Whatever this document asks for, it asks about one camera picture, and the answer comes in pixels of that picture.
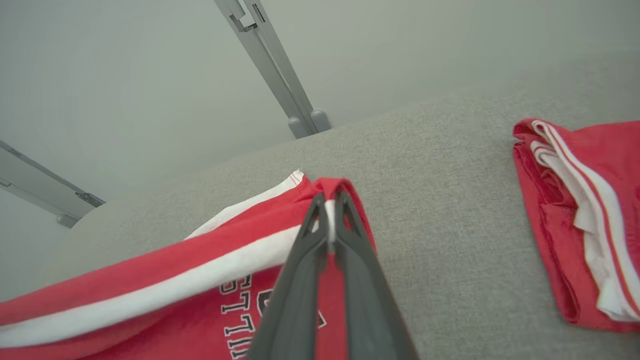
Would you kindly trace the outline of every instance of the white stripe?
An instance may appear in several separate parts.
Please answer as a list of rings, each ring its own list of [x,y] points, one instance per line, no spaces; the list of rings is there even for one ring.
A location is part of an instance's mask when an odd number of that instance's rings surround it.
[[[329,225],[329,244],[335,242],[335,200],[327,200],[324,202],[324,210],[326,211],[327,222]]]
[[[187,236],[187,239],[191,239],[191,238],[195,238],[196,236],[200,236],[202,234],[206,234],[209,231],[212,231],[213,229],[219,227],[220,225],[224,224],[225,222],[228,222],[229,220],[231,220],[232,218],[240,215],[241,213],[245,212],[246,210],[248,210],[250,207],[259,204],[261,202],[267,201],[269,199],[273,199],[274,197],[277,197],[293,188],[295,188],[296,186],[298,186],[301,182],[302,179],[305,177],[305,175],[299,171],[296,170],[294,171],[287,179],[285,179],[284,181],[282,181],[280,184],[278,184],[277,186],[261,193],[258,194],[254,197],[252,197],[251,199],[247,199],[245,201],[239,202],[237,204],[231,205],[229,207],[224,208],[222,211],[220,211],[216,216],[212,217],[209,221],[207,221],[206,223],[202,224],[198,229],[196,229],[195,231],[193,231],[193,233],[191,233],[189,236]]]
[[[620,264],[622,276],[624,276],[626,280],[627,288],[637,304],[640,300],[640,279],[638,278],[638,274],[636,273],[633,263],[631,262],[631,258],[628,254],[627,243],[625,241],[624,222],[616,192],[604,178],[602,178],[595,171],[591,170],[589,167],[585,166],[585,164],[583,164],[573,155],[571,150],[569,150],[567,144],[564,142],[556,129],[553,128],[553,126],[542,121],[534,121],[532,125],[535,129],[537,129],[539,125],[544,128],[546,134],[545,138],[556,148],[557,155],[562,160],[567,170],[569,170],[569,172],[571,172],[578,183],[580,183],[580,187],[584,190],[584,193],[586,194],[587,198],[589,199],[589,203],[593,208],[593,214],[595,215],[596,219],[596,228],[598,229],[597,239],[602,249],[601,253],[605,256],[606,259],[605,267],[608,270],[606,271],[607,275],[610,276],[612,280],[612,282],[605,281],[601,282],[598,285],[600,287],[601,293],[598,298],[598,306],[602,306],[603,308],[601,310],[605,311],[609,315],[611,315],[612,313],[615,314],[615,316],[612,316],[612,318],[615,317],[616,320],[640,320],[640,316],[636,314],[636,312],[631,308],[631,306],[627,302],[626,296],[622,291],[620,279],[618,277],[611,256],[612,249],[610,249],[609,243],[607,241],[607,234],[604,225],[604,212],[597,201],[596,195],[591,191],[591,188],[587,184],[586,180],[580,175],[576,168],[579,168],[585,174],[585,176],[588,177],[589,180],[591,180],[596,192],[599,194],[602,200],[602,204],[607,210],[607,218],[609,220],[612,243],[614,246],[613,251],[615,251],[616,257],[618,258],[618,263]],[[589,245],[590,242],[587,240],[589,240],[589,238],[585,237],[586,246]],[[586,247],[585,250],[586,252],[590,252],[589,254],[586,254],[586,259],[589,264],[589,262],[592,262],[589,260],[593,260],[593,249],[589,249]],[[594,274],[594,276],[596,274],[601,276],[602,266],[599,265],[596,267],[597,268],[592,269],[592,274]],[[616,292],[615,297],[612,297],[609,293],[612,287]],[[611,303],[612,299],[617,299],[619,304],[612,304],[611,307],[607,306],[607,304]]]
[[[613,318],[615,315],[612,314],[616,310],[620,310],[617,294],[621,293],[622,289],[619,286],[616,289],[616,283],[609,275],[613,266],[613,258],[609,251],[603,250],[598,241],[599,238],[602,239],[602,235],[598,237],[593,206],[583,187],[562,160],[558,158],[556,151],[552,147],[541,147],[534,143],[536,142],[532,142],[531,149],[535,149],[534,155],[538,163],[551,168],[560,177],[578,205],[573,225],[584,231],[584,257],[600,291],[598,308]]]
[[[0,348],[52,343],[86,334],[160,309],[225,282],[281,265],[300,225],[229,252],[182,274],[140,290],[60,313],[0,327]]]

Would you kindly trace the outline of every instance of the metal frame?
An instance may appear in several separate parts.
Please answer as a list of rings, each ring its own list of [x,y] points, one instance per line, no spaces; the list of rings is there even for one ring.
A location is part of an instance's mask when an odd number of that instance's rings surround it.
[[[242,0],[215,1],[289,118],[289,128],[295,137],[329,130],[326,113],[311,105],[262,3],[244,0],[247,14],[239,2]],[[245,15],[252,18],[246,26],[241,21]]]
[[[0,140],[2,188],[58,215],[58,222],[67,227],[104,203]]]

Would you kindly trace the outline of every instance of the black lettering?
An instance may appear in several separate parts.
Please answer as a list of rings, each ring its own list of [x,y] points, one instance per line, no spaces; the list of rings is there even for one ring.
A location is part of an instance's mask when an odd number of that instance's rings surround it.
[[[251,306],[250,291],[242,291],[240,293],[240,298],[242,299],[242,302],[239,302],[237,304],[231,304],[231,305],[222,305],[220,306],[220,311],[223,314],[226,314],[235,310],[245,310],[245,311],[249,310]]]
[[[264,311],[267,308],[267,305],[269,304],[269,297],[271,296],[272,291],[273,289],[268,289],[268,290],[260,291],[258,293],[256,302],[258,303],[258,313],[260,313],[260,317],[264,316]],[[324,316],[322,315],[320,310],[318,310],[317,322],[318,322],[318,329],[326,325],[326,320],[324,319]]]
[[[220,293],[222,295],[231,294],[231,293],[235,292],[236,290],[238,290],[238,283],[237,283],[236,280],[229,281],[229,282],[226,282],[226,283],[220,285]]]
[[[243,325],[225,327],[225,336],[243,331],[255,332],[255,326],[253,326],[253,320],[251,319],[250,314],[240,315],[240,320],[244,323]]]
[[[242,350],[231,350],[229,352],[229,354],[231,354],[231,358],[233,360],[236,360],[236,359],[239,359],[241,357],[244,357],[246,355],[246,353],[248,353],[248,352],[249,352],[249,349],[244,348]]]
[[[240,285],[241,289],[251,288],[251,275],[245,276],[242,280],[243,280],[243,283],[242,285]]]
[[[251,343],[251,338],[242,338],[238,340],[228,340],[227,347],[228,348],[237,348],[244,345],[249,345]]]

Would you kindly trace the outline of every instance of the gray wall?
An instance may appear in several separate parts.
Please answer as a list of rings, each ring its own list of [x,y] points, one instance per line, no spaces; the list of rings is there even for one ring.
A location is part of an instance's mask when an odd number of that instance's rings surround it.
[[[53,214],[0,189],[0,301],[37,289],[40,271],[67,231]]]
[[[292,140],[212,0],[3,0],[0,138],[105,200]],[[264,0],[334,125],[640,48],[635,0]]]

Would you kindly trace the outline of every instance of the gray fabric surface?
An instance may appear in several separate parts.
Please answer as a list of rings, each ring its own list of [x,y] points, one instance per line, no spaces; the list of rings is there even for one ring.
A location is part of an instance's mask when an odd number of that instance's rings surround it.
[[[638,119],[640,55],[607,54],[468,96],[432,99],[238,158],[109,202],[69,233],[43,284],[181,240],[300,168],[347,177],[423,359],[634,359],[636,334],[562,321],[511,148],[524,117],[577,129]]]

